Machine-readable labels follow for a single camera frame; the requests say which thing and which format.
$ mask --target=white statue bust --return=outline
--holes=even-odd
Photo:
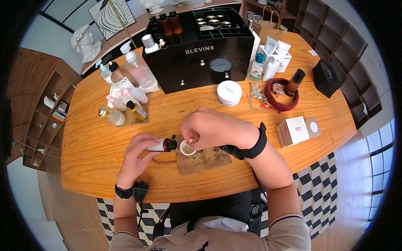
[[[162,12],[163,8],[160,5],[165,0],[138,0],[138,5],[144,7],[145,9],[151,9],[151,15],[155,15],[156,13]]]
[[[78,52],[82,53],[83,63],[90,62],[96,58],[101,51],[101,42],[92,44],[92,33],[89,32],[89,24],[76,30],[71,37],[71,46]]]

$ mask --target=brown mat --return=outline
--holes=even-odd
[[[185,156],[179,149],[183,139],[181,134],[176,136],[177,149],[175,152],[178,171],[181,175],[197,173],[232,163],[230,154],[222,151],[219,147],[208,147],[191,156]]]

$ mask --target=beige shirt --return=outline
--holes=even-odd
[[[175,227],[171,236],[159,236],[152,245],[142,242],[127,232],[117,232],[109,251],[197,251],[208,242],[205,251],[304,251],[311,250],[308,226],[295,214],[284,215],[272,222],[268,236],[259,238],[250,232],[229,232],[223,229],[203,229],[202,218],[194,230],[187,233],[187,223]]]

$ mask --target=wooden floor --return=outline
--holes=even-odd
[[[96,198],[62,188],[60,160],[38,171],[39,191],[48,220],[55,220],[69,251],[107,251],[109,243]]]
[[[351,250],[363,234],[371,203],[371,161],[365,138],[357,133],[335,151],[338,204],[336,220],[312,240],[312,251]]]
[[[312,241],[312,251],[350,250],[365,230],[371,200],[371,162],[366,139],[355,135],[335,151],[336,220]],[[60,163],[38,174],[48,220],[56,220],[69,251],[109,248],[96,199],[61,187]]]

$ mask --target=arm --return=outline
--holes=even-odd
[[[191,144],[196,150],[227,144],[250,149],[259,137],[259,130],[253,123],[207,108],[185,116],[180,128],[187,142],[190,138],[199,138]],[[287,214],[302,215],[289,166],[269,142],[260,155],[246,160],[267,189],[270,221]]]
[[[123,165],[117,174],[117,187],[129,189],[133,186],[134,181],[144,172],[148,162],[159,152],[149,152],[143,158],[139,158],[138,155],[145,148],[157,145],[159,142],[154,141],[157,138],[151,134],[137,134],[131,138],[130,144],[125,150]],[[139,239],[137,203],[134,196],[122,199],[115,194],[113,213],[115,215],[115,233],[129,232]]]

